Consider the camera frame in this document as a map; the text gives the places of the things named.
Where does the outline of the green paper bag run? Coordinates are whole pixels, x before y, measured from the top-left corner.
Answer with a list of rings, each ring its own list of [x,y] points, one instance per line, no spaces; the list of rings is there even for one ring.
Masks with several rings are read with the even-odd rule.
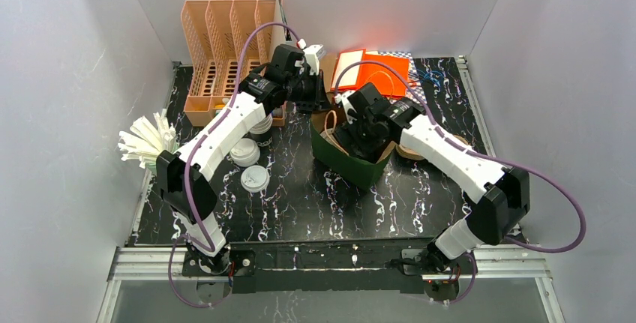
[[[362,190],[369,190],[384,174],[396,144],[387,144],[376,161],[358,159],[340,150],[322,136],[325,121],[329,120],[327,112],[315,112],[310,116],[310,141],[314,158],[351,184]],[[329,126],[333,127],[333,120],[330,121]]]

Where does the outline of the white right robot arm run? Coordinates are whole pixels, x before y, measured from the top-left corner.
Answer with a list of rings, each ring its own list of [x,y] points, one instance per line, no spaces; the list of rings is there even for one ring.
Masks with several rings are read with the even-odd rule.
[[[334,103],[346,120],[333,134],[348,154],[369,160],[389,142],[402,145],[452,179],[471,204],[466,217],[428,244],[422,259],[427,269],[441,271],[483,244],[501,243],[529,212],[528,172],[477,157],[414,100],[402,97],[392,103],[367,83],[358,91],[336,94]]]

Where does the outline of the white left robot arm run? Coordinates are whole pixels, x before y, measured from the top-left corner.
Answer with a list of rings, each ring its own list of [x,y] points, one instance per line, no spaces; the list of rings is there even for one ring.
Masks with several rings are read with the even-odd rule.
[[[220,114],[176,152],[162,151],[156,159],[159,196],[178,215],[188,247],[212,274],[225,274],[232,266],[213,212],[218,197],[211,184],[215,170],[250,130],[286,102],[308,113],[330,108],[320,69],[325,53],[321,44],[276,46],[271,60],[238,84],[237,94]]]

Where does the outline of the stack of pulp cup carriers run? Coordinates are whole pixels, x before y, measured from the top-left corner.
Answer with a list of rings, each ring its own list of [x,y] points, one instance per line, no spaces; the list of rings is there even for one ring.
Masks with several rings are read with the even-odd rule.
[[[454,137],[462,144],[468,147],[471,147],[471,145],[468,143],[468,141],[465,140],[465,138],[459,136],[459,135],[454,135]],[[418,154],[416,151],[411,150],[410,148],[406,148],[403,145],[397,145],[395,147],[395,150],[397,152],[397,154],[400,157],[409,159],[409,160],[415,160],[415,161],[421,161],[424,160],[425,158]]]

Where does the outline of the orange paper bag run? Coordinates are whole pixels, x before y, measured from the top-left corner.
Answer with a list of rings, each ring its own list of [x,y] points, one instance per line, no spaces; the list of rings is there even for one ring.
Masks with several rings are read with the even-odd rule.
[[[338,56],[336,68],[330,92],[335,90],[335,83],[340,74],[349,65],[360,61],[377,61],[393,69],[393,74],[388,68],[377,64],[360,64],[350,68],[341,78],[338,91],[356,91],[364,84],[371,82],[378,92],[387,98],[399,99],[406,96],[406,86],[401,78],[408,81],[410,61],[393,55],[380,55],[367,53],[365,49],[341,52]]]

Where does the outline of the stack of white paper cups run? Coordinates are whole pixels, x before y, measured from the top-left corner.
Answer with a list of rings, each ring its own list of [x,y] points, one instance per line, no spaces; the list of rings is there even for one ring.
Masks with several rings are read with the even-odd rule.
[[[255,141],[259,147],[266,147],[272,143],[273,117],[267,115],[262,121],[254,125],[249,131],[249,138]]]

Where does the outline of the checkered blue white bag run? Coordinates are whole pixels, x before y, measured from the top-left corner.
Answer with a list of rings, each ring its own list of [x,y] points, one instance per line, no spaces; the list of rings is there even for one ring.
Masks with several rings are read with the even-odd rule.
[[[403,91],[403,93],[413,100],[422,99],[426,101],[425,88],[434,88],[439,85],[435,73],[431,73],[426,67],[416,66],[416,60],[413,58],[410,52],[378,52],[379,55],[391,56],[390,65],[396,69],[396,71],[403,77],[410,85],[412,91],[408,91],[402,84],[398,84],[395,81],[395,90]],[[407,70],[398,69],[397,63],[409,62],[409,68]]]

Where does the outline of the white cup lid stack back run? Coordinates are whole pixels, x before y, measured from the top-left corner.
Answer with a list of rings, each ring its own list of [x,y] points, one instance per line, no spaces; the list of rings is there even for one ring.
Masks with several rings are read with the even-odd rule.
[[[247,168],[255,165],[260,158],[260,147],[249,138],[240,139],[230,150],[230,158],[237,166]]]

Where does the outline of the white cup lid stack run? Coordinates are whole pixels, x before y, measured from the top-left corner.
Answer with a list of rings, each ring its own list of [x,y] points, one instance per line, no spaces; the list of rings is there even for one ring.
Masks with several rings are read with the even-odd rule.
[[[237,166],[247,168],[255,165],[260,158],[260,147],[249,138],[240,139],[230,150],[230,158]]]
[[[250,193],[258,193],[267,188],[270,182],[269,171],[258,165],[247,167],[241,174],[240,183]]]

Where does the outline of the white cup lid stack front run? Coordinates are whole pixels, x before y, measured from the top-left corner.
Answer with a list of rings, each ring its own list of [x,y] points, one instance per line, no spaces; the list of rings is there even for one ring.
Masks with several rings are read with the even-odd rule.
[[[269,171],[258,165],[247,167],[241,174],[240,183],[250,193],[258,193],[267,188],[270,182]]]

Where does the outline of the peach plastic file organizer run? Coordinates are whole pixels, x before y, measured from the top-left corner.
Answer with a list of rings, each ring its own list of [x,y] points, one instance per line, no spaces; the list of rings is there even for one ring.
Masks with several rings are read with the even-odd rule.
[[[270,61],[286,39],[279,0],[187,0],[181,23],[193,64],[184,113],[195,127],[206,126],[227,103],[239,78]]]

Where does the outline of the bundle of white wrapped straws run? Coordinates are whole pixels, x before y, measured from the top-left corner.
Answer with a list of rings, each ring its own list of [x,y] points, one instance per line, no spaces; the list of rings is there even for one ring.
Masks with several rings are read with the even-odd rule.
[[[135,160],[141,169],[157,174],[157,159],[161,152],[173,154],[179,148],[176,129],[167,119],[167,109],[153,114],[154,124],[142,116],[130,126],[130,131],[119,132],[118,149],[121,160]]]

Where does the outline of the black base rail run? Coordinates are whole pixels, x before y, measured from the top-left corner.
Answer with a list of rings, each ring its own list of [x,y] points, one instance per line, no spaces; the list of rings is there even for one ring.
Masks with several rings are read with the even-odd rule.
[[[236,294],[277,291],[393,290],[421,294],[443,283],[458,293],[473,273],[469,259],[438,271],[428,261],[430,238],[345,241],[233,242],[212,269],[192,246],[180,261],[182,275],[214,283],[230,278]]]

